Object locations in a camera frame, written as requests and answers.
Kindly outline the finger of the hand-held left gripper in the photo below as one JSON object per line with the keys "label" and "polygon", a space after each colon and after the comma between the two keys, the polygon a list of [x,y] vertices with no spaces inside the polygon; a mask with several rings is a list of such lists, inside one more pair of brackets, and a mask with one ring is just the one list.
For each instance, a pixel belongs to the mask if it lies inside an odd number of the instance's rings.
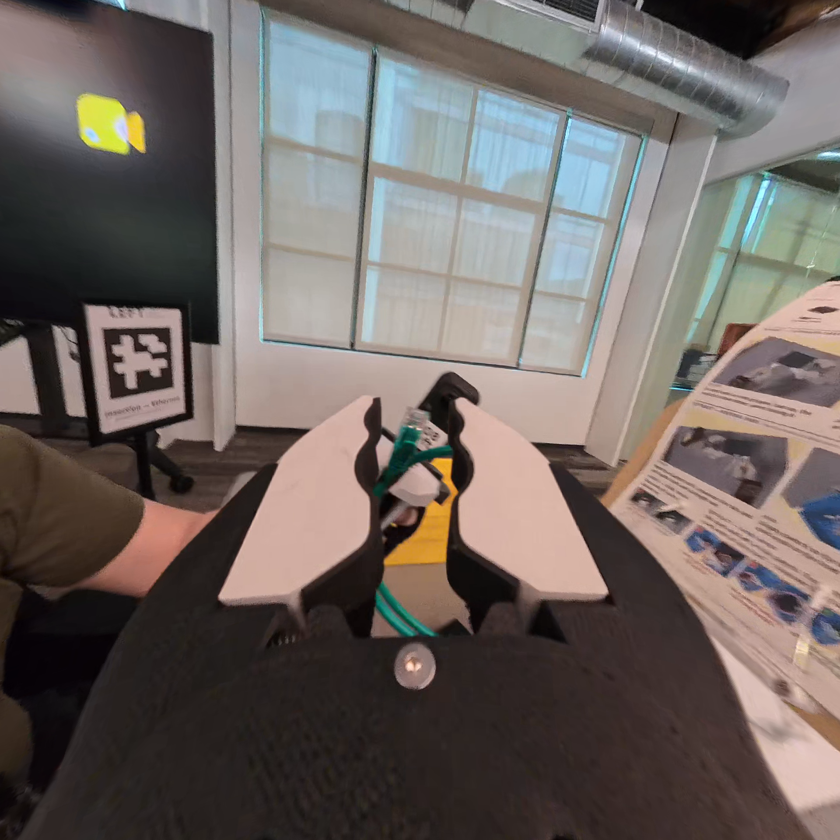
{"label": "finger of the hand-held left gripper", "polygon": [[392,496],[410,508],[426,508],[442,497],[442,473],[436,467],[412,467],[392,485]]}

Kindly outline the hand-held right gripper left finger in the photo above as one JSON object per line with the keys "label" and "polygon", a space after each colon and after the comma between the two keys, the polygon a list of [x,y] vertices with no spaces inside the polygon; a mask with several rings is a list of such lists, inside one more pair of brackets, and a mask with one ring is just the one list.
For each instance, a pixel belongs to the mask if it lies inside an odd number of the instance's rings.
{"label": "hand-held right gripper left finger", "polygon": [[363,395],[301,437],[275,472],[218,601],[279,605],[302,627],[311,610],[341,610],[369,634],[384,573],[376,446],[382,405]]}

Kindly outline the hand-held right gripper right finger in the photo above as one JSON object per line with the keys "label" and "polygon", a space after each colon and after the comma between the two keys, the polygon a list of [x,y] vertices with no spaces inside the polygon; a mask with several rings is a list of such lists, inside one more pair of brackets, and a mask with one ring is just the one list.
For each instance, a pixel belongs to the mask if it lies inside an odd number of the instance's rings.
{"label": "hand-held right gripper right finger", "polygon": [[610,592],[551,463],[524,436],[466,398],[449,408],[446,573],[478,632],[492,613],[525,632],[549,610],[596,611]]}

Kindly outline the yellow plastic bin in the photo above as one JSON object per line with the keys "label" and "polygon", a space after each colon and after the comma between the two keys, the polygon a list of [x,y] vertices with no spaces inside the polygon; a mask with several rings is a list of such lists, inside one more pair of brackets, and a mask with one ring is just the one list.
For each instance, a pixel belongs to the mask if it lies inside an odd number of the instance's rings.
{"label": "yellow plastic bin", "polygon": [[450,514],[457,490],[452,478],[452,458],[436,458],[431,466],[443,475],[449,491],[443,503],[433,502],[413,534],[385,558],[385,567],[445,564],[448,550]]}

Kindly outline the white framed window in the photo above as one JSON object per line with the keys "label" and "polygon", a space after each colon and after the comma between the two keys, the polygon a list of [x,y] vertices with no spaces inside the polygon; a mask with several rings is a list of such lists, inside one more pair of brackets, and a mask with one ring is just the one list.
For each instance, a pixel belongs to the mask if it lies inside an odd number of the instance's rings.
{"label": "white framed window", "polygon": [[261,27],[261,340],[586,376],[648,137]]}

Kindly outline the instruction poster board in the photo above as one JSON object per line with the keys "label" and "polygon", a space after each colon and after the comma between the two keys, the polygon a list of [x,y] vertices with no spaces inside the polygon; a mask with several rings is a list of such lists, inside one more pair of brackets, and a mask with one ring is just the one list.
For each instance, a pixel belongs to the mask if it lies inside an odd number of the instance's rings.
{"label": "instruction poster board", "polygon": [[644,619],[684,690],[723,654],[838,748],[838,276],[665,413],[611,513],[673,582]]}

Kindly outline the black framed marker sign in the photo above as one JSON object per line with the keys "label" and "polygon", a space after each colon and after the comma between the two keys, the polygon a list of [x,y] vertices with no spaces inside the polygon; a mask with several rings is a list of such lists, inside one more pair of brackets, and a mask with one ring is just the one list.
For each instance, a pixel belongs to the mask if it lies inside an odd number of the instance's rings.
{"label": "black framed marker sign", "polygon": [[79,312],[77,346],[92,446],[194,419],[188,303],[87,299]]}

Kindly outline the interior glass partition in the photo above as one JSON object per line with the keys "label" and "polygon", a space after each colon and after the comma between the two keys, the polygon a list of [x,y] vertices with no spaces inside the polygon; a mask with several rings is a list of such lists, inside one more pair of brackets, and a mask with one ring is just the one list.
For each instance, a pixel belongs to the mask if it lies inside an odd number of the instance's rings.
{"label": "interior glass partition", "polygon": [[689,320],[672,393],[697,384],[732,323],[756,323],[838,275],[839,149],[705,186],[676,280]]}

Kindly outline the black monitor screen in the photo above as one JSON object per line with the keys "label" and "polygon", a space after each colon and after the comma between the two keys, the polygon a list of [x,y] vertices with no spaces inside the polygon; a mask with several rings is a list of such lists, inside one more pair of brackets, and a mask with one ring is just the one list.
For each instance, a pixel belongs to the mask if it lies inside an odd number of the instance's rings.
{"label": "black monitor screen", "polygon": [[2,2],[2,297],[187,302],[218,343],[214,39]]}

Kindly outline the round silver air duct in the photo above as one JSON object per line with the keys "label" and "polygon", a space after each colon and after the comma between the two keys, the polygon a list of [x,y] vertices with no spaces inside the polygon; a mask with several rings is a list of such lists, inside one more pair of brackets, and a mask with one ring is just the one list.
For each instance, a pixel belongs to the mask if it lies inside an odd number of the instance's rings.
{"label": "round silver air duct", "polygon": [[773,121],[790,82],[629,2],[511,2],[524,13],[581,33],[561,65],[662,107],[711,123],[732,138]]}

